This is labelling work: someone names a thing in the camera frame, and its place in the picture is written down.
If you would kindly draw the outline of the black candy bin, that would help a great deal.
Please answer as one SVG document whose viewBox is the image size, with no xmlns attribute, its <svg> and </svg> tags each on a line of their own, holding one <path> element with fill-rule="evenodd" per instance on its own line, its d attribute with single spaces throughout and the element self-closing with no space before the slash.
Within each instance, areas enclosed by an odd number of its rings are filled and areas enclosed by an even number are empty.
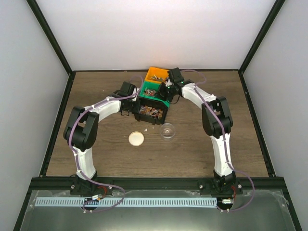
<svg viewBox="0 0 308 231">
<path fill-rule="evenodd" d="M 132 113 L 135 120 L 139 122 L 162 125 L 165 123 L 168 109 L 169 107 L 161 101 L 138 98 L 133 106 Z"/>
</svg>

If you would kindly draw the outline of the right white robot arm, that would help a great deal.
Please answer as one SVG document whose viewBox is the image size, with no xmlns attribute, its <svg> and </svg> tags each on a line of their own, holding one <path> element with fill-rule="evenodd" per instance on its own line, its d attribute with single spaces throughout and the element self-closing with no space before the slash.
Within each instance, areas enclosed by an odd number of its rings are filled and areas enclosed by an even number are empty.
<svg viewBox="0 0 308 231">
<path fill-rule="evenodd" d="M 214 189 L 226 193 L 235 183 L 236 174 L 231 162 L 230 137 L 233 119 L 225 97 L 217 97 L 199 87 L 205 81 L 185 80 L 179 68 L 167 71 L 168 77 L 160 84 L 158 95 L 164 100 L 178 95 L 197 105 L 202 112 L 202 125 L 210 137 L 214 151 Z"/>
</svg>

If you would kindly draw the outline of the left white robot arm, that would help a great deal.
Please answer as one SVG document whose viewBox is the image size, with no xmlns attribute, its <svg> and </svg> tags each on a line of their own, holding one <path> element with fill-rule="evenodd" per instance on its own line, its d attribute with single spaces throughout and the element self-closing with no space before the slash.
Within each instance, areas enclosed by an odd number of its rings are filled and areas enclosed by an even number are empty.
<svg viewBox="0 0 308 231">
<path fill-rule="evenodd" d="M 94 194 L 98 186 L 123 190 L 120 186 L 95 180 L 96 169 L 92 158 L 92 147 L 97 138 L 99 122 L 120 112 L 123 103 L 133 102 L 141 87 L 124 82 L 123 89 L 128 92 L 119 91 L 90 106 L 75 106 L 64 129 L 63 137 L 74 155 L 76 175 L 83 180 L 81 188 L 87 194 Z"/>
</svg>

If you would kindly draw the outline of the clear plastic jar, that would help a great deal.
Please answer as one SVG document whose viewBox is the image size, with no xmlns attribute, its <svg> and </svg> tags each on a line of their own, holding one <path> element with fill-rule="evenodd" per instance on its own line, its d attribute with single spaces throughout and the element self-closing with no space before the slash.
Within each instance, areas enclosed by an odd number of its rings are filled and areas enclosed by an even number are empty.
<svg viewBox="0 0 308 231">
<path fill-rule="evenodd" d="M 164 123 L 159 129 L 160 136 L 163 140 L 169 141 L 175 137 L 176 130 L 175 127 L 170 123 Z"/>
</svg>

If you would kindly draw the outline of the orange candy bin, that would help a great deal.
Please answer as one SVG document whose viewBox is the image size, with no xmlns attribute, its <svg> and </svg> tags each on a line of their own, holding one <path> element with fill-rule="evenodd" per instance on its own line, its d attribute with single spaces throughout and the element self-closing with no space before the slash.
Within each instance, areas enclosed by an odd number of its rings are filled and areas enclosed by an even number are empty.
<svg viewBox="0 0 308 231">
<path fill-rule="evenodd" d="M 166 83 L 167 79 L 168 69 L 161 69 L 157 67 L 150 67 L 145 77 L 145 81 L 154 83 Z"/>
</svg>

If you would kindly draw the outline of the green candy bin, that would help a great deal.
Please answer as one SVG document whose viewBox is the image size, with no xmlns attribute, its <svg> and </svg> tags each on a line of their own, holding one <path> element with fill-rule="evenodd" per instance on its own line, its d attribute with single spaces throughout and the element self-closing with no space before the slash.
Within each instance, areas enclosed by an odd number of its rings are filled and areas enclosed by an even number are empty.
<svg viewBox="0 0 308 231">
<path fill-rule="evenodd" d="M 158 92 L 159 86 L 160 86 L 159 83 L 145 81 L 142 85 L 142 89 L 139 93 L 139 97 L 158 101 L 158 102 L 165 104 L 167 107 L 169 107 L 170 103 L 168 101 L 164 101 L 155 95 Z"/>
</svg>

